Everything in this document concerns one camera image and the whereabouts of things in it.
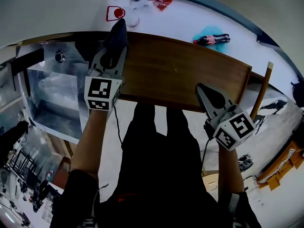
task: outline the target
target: black and white marker cube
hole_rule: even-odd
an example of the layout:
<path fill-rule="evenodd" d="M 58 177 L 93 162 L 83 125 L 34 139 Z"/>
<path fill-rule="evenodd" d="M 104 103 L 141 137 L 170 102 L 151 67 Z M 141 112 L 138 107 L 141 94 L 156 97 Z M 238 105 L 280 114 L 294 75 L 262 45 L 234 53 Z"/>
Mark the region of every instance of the black and white marker cube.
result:
<path fill-rule="evenodd" d="M 255 131 L 255 126 L 246 111 L 221 122 L 213 137 L 231 151 L 244 142 Z"/>
<path fill-rule="evenodd" d="M 89 109 L 111 111 L 115 105 L 123 81 L 121 79 L 85 77 L 85 102 Z"/>

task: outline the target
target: black bag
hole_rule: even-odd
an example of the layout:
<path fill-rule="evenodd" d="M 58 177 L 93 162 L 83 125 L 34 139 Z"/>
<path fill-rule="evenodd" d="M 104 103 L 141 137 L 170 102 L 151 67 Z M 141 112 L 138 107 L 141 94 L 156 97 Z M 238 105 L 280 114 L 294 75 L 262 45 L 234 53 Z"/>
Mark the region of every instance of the black bag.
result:
<path fill-rule="evenodd" d="M 304 107 L 304 82 L 299 80 L 299 83 L 293 84 L 293 96 L 298 107 Z"/>

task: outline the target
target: wall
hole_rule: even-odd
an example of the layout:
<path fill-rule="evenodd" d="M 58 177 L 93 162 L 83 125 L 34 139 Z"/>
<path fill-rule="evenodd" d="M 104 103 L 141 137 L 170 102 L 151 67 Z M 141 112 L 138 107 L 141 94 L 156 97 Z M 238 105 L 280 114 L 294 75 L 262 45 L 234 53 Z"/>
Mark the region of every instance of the wall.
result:
<path fill-rule="evenodd" d="M 301 217 L 297 222 L 295 222 L 289 228 L 303 228 L 304 227 L 304 217 Z"/>
<path fill-rule="evenodd" d="M 217 0 L 260 27 L 304 75 L 304 0 Z"/>
<path fill-rule="evenodd" d="M 43 35 L 73 31 L 110 31 L 108 5 L 130 0 L 0 0 L 0 48 Z"/>
<path fill-rule="evenodd" d="M 263 228 L 287 228 L 304 214 L 304 164 L 292 168 L 273 191 L 259 190 L 263 206 L 251 202 L 251 208 Z"/>

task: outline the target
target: wooden stick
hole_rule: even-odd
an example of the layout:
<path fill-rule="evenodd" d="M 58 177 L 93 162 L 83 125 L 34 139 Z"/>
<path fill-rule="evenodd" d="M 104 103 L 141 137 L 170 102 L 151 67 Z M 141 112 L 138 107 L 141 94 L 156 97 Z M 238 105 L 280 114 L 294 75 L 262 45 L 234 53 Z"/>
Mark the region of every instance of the wooden stick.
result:
<path fill-rule="evenodd" d="M 268 66 L 267 66 L 267 70 L 265 73 L 265 77 L 264 77 L 264 81 L 262 83 L 262 87 L 260 89 L 260 92 L 258 93 L 255 105 L 252 108 L 252 111 L 250 113 L 250 118 L 253 120 L 255 118 L 255 116 L 257 115 L 257 111 L 262 103 L 262 100 L 264 98 L 266 89 L 268 87 L 268 83 L 270 80 L 270 76 L 271 76 L 271 72 L 272 72 L 272 68 L 273 68 L 274 64 L 272 62 L 268 62 Z"/>

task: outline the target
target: black shirt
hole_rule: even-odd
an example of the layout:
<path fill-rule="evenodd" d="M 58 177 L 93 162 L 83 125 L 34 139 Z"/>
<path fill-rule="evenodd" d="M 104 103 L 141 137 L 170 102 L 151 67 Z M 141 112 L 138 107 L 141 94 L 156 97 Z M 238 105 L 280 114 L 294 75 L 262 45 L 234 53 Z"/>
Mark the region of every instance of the black shirt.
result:
<path fill-rule="evenodd" d="M 182 186 L 172 192 L 159 190 L 114 194 L 99 204 L 97 180 L 85 172 L 72 171 L 50 227 L 95 227 L 95 223 L 98 227 L 183 223 L 201 227 L 261 227 L 245 192 L 224 193 L 217 203 L 204 188 L 193 189 L 192 193 Z"/>

